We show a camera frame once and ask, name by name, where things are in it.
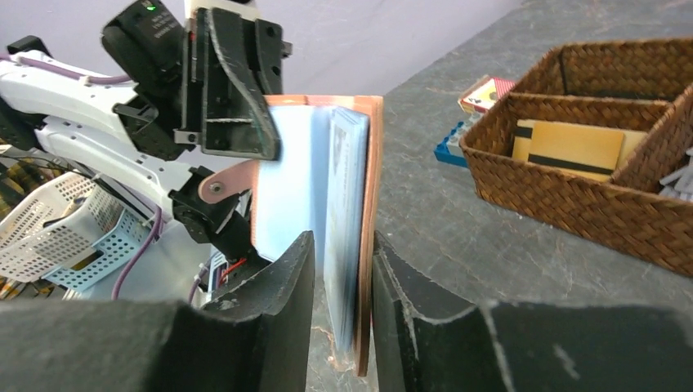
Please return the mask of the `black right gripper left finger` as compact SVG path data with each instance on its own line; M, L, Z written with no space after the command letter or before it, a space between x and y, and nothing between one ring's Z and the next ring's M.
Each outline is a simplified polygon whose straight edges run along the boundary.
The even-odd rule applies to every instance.
M12 301L4 391L302 391L314 237L197 310L182 301Z

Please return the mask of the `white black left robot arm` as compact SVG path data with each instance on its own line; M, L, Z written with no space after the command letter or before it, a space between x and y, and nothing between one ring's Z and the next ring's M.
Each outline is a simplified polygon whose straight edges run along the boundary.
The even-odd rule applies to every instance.
M1 56L1 137L135 190L229 259L250 253L236 211L252 177L181 161L184 152L274 161L282 141L268 95L282 92L292 47L249 1L190 1L180 23L160 1L135 1L101 32L121 77L70 70L34 36Z

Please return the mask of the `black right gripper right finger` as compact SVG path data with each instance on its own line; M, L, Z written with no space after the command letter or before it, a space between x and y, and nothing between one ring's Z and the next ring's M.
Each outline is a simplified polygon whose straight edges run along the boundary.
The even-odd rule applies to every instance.
M382 235L373 254L382 391L689 391L692 322L634 304L471 303Z

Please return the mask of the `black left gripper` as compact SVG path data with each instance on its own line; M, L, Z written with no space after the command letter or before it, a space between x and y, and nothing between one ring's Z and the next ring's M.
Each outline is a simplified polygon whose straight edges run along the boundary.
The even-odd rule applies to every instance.
M144 154L206 154L274 161L281 138L266 98L283 91L292 53L279 24L249 1L189 1L186 22L160 1L136 1L102 30L103 48L134 82L114 106Z

